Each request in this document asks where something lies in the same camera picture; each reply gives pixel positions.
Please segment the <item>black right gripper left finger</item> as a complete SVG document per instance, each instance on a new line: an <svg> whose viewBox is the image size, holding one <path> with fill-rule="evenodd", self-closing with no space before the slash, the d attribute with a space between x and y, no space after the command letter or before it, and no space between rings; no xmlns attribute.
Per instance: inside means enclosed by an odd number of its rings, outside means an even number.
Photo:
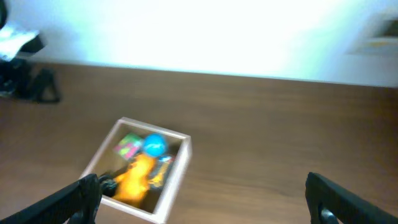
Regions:
<svg viewBox="0 0 398 224"><path fill-rule="evenodd" d="M88 174L1 223L94 223L101 198L98 176Z"/></svg>

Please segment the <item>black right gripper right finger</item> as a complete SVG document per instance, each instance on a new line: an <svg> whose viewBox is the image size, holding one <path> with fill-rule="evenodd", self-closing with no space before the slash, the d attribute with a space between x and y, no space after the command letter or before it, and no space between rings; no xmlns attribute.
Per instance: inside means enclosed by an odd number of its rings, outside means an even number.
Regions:
<svg viewBox="0 0 398 224"><path fill-rule="evenodd" d="M356 194L310 172L305 182L305 198L310 212L310 223L393 223L397 217L363 200Z"/></svg>

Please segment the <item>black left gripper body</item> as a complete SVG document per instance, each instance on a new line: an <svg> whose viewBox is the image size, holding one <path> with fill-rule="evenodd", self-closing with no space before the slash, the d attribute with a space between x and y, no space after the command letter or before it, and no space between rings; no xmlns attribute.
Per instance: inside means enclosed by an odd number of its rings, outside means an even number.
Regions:
<svg viewBox="0 0 398 224"><path fill-rule="evenodd" d="M24 44L20 51L30 56L42 50L44 46L42 38L35 37ZM6 61L5 56L1 56L1 97L12 98L18 91L25 89L31 81L31 70L32 65L26 59L16 57Z"/></svg>

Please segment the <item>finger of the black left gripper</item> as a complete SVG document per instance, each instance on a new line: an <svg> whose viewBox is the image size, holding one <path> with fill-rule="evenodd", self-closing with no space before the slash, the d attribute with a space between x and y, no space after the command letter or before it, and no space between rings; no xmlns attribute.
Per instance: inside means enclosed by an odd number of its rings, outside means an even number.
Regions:
<svg viewBox="0 0 398 224"><path fill-rule="evenodd" d="M53 98L44 99L44 93L50 90ZM59 103L61 94L55 81L55 73L49 69L43 68L33 79L30 86L31 99L38 103Z"/></svg>

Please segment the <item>orange plush toy figure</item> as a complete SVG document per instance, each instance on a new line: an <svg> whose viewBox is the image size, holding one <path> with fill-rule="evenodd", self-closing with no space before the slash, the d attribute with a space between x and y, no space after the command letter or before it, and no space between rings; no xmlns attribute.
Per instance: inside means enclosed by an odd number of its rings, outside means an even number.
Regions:
<svg viewBox="0 0 398 224"><path fill-rule="evenodd" d="M138 207L149 190L148 175L155 166L155 158L142 153L130 163L125 173L114 178L117 183L113 199Z"/></svg>

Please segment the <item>pastel rubiks cube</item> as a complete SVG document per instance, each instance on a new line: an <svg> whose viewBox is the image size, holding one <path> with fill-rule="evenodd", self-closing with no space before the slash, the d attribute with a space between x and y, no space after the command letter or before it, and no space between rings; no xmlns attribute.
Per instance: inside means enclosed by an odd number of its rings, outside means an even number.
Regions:
<svg viewBox="0 0 398 224"><path fill-rule="evenodd" d="M113 151L123 159L130 160L141 150L143 142L138 135L129 133L118 142Z"/></svg>

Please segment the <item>red grey toy car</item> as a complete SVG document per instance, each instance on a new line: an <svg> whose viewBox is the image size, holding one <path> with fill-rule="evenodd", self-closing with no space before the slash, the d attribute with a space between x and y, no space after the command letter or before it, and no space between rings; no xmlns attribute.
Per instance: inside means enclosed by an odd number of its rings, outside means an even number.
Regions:
<svg viewBox="0 0 398 224"><path fill-rule="evenodd" d="M169 172L174 164L175 156L166 154L160 156L154 169L149 175L149 185L151 189L161 190L169 176Z"/></svg>

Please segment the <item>black round spinner toy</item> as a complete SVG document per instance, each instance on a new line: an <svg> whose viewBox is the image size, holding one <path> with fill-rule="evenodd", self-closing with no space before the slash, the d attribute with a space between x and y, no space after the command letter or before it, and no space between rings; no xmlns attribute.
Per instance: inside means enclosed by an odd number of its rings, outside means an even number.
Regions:
<svg viewBox="0 0 398 224"><path fill-rule="evenodd" d="M100 176L99 185L103 195L107 197L113 197L116 194L118 184L111 175Z"/></svg>

